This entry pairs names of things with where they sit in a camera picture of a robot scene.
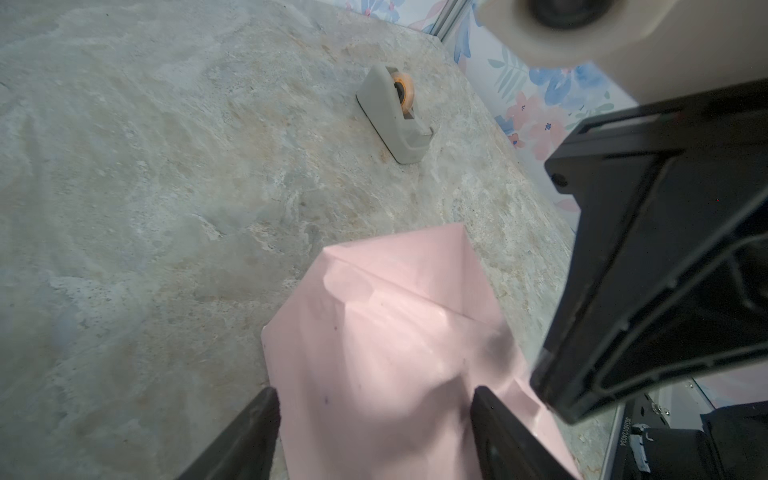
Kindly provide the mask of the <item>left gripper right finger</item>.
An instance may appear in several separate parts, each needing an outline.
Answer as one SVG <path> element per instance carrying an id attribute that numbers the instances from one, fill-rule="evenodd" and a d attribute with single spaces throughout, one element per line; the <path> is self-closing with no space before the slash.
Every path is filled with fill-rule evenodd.
<path id="1" fill-rule="evenodd" d="M 484 480 L 574 479 L 488 387 L 474 390 L 470 419 Z"/>

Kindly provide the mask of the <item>purple wrapping paper sheet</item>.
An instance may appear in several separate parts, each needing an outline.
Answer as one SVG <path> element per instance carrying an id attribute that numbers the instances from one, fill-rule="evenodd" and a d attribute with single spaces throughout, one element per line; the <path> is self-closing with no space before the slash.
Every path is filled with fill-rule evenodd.
<path id="1" fill-rule="evenodd" d="M 293 479 L 477 479 L 479 386 L 577 473 L 460 224 L 324 248 L 261 339 Z"/>

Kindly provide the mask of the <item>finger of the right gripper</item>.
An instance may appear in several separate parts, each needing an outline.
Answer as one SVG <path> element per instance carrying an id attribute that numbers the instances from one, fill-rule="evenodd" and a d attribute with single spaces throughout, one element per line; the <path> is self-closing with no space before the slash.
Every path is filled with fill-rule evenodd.
<path id="1" fill-rule="evenodd" d="M 581 121 L 546 161 L 579 208 L 530 384 L 574 424 L 767 356 L 767 84 Z"/>

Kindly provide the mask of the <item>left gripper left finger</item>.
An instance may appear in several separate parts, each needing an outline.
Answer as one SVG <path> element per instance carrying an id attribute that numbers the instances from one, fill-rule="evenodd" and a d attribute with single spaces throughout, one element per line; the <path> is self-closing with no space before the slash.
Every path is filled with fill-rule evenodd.
<path id="1" fill-rule="evenodd" d="M 265 387 L 178 479 L 268 479 L 280 423 L 277 390 Z"/>

